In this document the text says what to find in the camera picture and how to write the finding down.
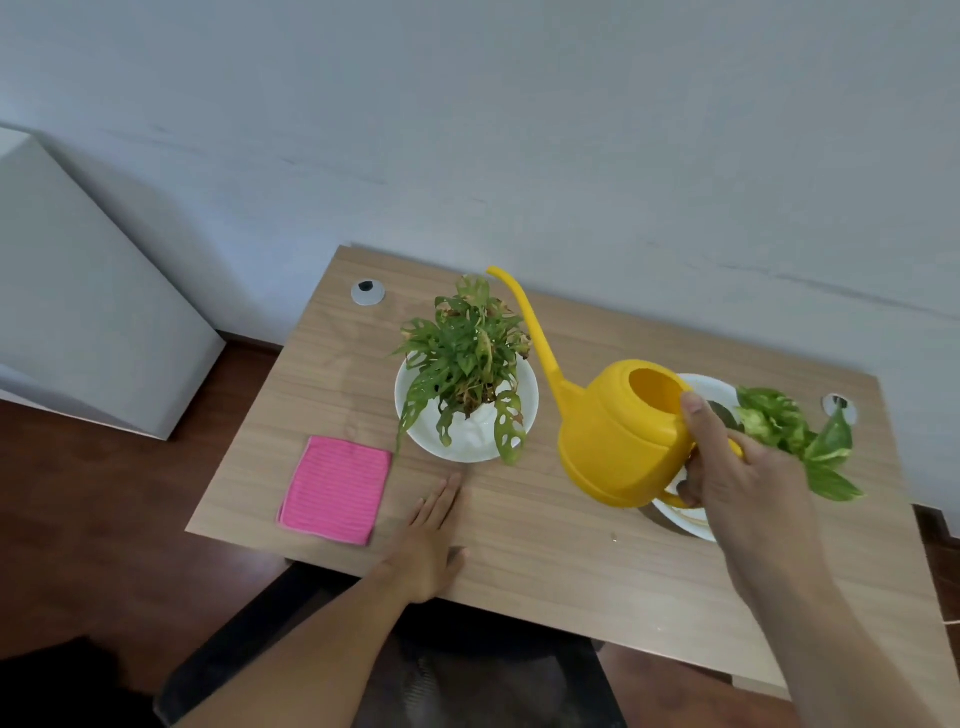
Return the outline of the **green holey-leaf plant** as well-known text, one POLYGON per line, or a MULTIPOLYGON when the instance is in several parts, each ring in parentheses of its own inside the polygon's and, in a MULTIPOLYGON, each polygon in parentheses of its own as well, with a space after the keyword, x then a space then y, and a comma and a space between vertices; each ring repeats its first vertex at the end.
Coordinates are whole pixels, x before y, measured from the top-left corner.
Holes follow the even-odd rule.
POLYGON ((435 298, 432 319, 412 318, 400 328, 394 353, 414 376, 400 400, 395 450, 427 412, 437 415, 433 428, 443 449, 457 444, 456 424, 490 412, 481 439, 513 466, 527 438, 520 364, 530 356, 531 338, 523 316, 492 294, 486 277, 465 274, 455 287, 453 295, 435 298))

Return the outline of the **person's right hand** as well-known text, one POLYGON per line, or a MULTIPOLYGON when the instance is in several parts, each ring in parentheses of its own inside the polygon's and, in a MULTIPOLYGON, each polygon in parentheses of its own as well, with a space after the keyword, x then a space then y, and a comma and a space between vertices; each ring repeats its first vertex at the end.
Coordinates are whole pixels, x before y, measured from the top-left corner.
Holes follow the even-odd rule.
POLYGON ((736 573, 824 570, 830 574, 806 471, 795 457, 744 434, 743 465, 686 467, 678 496, 705 510, 736 573))

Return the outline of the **yellow plastic watering can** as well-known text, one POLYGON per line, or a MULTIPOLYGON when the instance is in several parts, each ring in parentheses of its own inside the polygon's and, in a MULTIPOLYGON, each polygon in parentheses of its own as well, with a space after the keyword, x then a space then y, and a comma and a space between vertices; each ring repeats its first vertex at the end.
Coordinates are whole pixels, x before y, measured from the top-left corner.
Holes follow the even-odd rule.
POLYGON ((519 304, 558 405, 558 457, 570 480, 612 507, 660 501, 690 509, 668 491, 694 449, 681 407, 690 384, 665 367, 637 359, 609 365, 586 387, 574 384, 563 374, 522 286, 496 266, 486 273, 506 285, 519 304))

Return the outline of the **pink microfibre cloth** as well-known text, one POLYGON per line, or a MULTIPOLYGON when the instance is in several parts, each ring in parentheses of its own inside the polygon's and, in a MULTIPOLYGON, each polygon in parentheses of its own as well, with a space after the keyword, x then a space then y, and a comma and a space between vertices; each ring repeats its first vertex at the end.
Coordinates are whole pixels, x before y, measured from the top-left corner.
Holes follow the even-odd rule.
POLYGON ((311 436, 294 469, 276 522, 286 530, 365 547, 392 465, 384 449, 311 436))

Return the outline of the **white cabinet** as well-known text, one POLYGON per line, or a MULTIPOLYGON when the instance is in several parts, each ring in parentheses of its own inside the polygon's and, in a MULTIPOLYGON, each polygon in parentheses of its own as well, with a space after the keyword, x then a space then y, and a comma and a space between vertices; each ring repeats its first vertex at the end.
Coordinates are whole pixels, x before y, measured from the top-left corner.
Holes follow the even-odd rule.
POLYGON ((0 402, 165 441, 225 345, 39 140, 0 127, 0 402))

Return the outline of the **person's left forearm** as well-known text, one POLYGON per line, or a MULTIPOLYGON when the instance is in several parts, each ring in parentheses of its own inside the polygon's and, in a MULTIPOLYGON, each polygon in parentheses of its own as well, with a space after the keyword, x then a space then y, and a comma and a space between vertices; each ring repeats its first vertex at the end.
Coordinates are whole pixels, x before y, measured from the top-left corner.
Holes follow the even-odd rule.
POLYGON ((409 567, 379 565, 174 728, 350 728, 402 612, 428 598, 424 585, 409 567))

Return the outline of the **person's left hand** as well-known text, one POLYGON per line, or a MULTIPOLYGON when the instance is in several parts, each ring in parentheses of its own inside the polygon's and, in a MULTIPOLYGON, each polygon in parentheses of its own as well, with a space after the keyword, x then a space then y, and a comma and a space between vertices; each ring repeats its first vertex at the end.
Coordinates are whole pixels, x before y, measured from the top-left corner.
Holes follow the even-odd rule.
POLYGON ((446 565, 468 501, 462 494, 462 474, 453 472, 414 504, 405 525, 398 528, 383 560, 374 567, 374 580, 388 585, 406 604, 437 598, 450 588, 446 565))

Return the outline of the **person's right forearm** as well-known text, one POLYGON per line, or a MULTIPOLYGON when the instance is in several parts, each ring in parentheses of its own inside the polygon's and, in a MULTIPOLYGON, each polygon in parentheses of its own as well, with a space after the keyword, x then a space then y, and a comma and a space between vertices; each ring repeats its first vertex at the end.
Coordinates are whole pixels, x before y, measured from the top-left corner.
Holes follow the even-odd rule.
POLYGON ((803 728, 943 728, 823 569, 737 572, 803 728))

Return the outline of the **variegated green leafy plant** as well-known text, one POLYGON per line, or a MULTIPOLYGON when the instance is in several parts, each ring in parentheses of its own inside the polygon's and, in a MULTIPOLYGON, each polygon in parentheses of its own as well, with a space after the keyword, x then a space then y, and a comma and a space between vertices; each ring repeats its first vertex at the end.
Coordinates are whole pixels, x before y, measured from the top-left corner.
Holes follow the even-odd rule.
POLYGON ((709 405, 727 428, 798 459, 812 493, 834 503, 864 497, 864 492, 839 472, 854 449, 853 429, 842 409, 835 410, 822 431, 815 432, 798 403, 779 390, 737 387, 736 400, 732 407, 716 401, 709 405))

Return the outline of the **black office chair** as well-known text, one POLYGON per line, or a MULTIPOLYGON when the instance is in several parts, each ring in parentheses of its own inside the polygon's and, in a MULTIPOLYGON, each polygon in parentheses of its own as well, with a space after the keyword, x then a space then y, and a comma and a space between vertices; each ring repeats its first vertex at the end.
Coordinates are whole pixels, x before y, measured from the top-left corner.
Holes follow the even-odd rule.
MULTIPOLYGON (((358 581, 293 562, 180 665, 153 702, 172 726, 358 581)), ((587 637, 435 598, 408 607, 351 728, 627 728, 587 637)))

